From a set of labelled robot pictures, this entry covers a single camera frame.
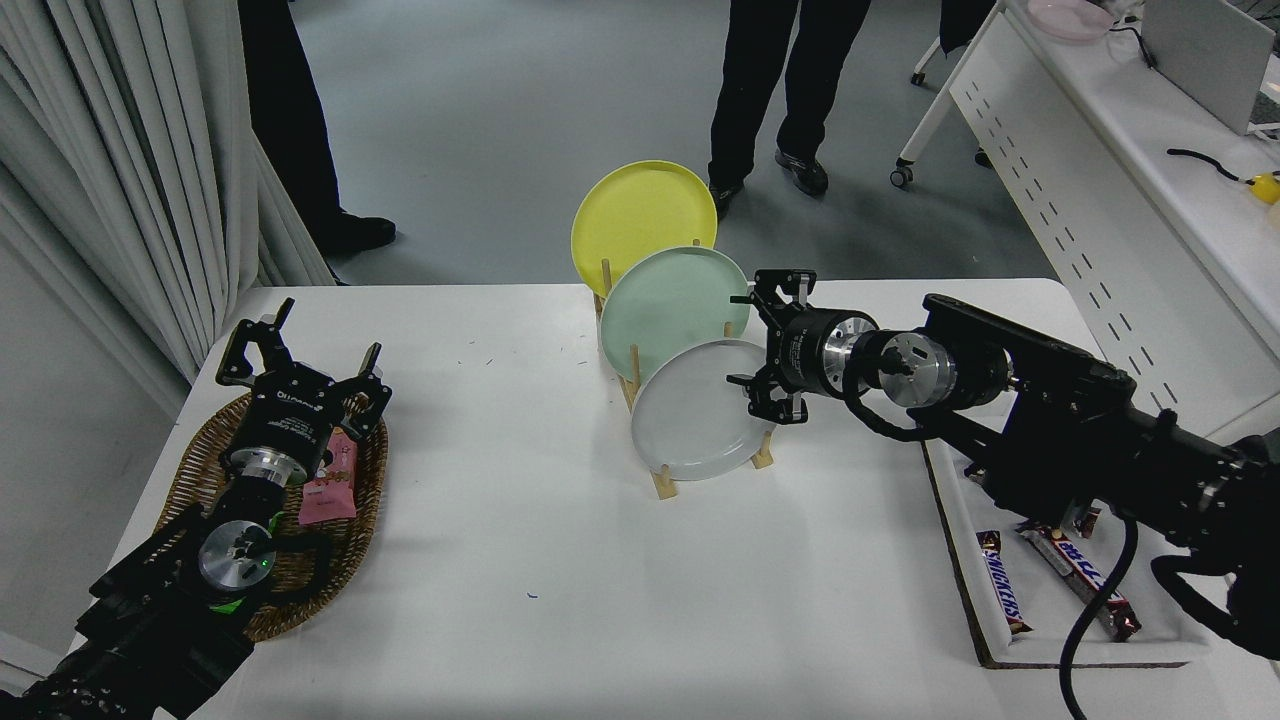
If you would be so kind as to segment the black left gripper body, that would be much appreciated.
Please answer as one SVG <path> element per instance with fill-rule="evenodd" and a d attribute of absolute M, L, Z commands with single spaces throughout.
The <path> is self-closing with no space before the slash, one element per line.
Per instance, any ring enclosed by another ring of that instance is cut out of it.
<path fill-rule="evenodd" d="M 241 471 L 255 454 L 289 457 L 292 475 L 312 475 L 344 409 L 329 375 L 312 368 L 287 368 L 259 374 L 250 405 L 227 447 L 227 470 Z"/>

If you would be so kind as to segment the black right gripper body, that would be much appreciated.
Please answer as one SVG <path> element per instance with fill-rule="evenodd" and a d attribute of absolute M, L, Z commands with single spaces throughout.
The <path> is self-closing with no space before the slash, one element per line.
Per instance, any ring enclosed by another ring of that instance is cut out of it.
<path fill-rule="evenodd" d="M 767 368 L 787 393 L 838 397 L 826 369 L 827 341 L 838 325 L 838 310 L 780 306 L 769 310 Z"/>

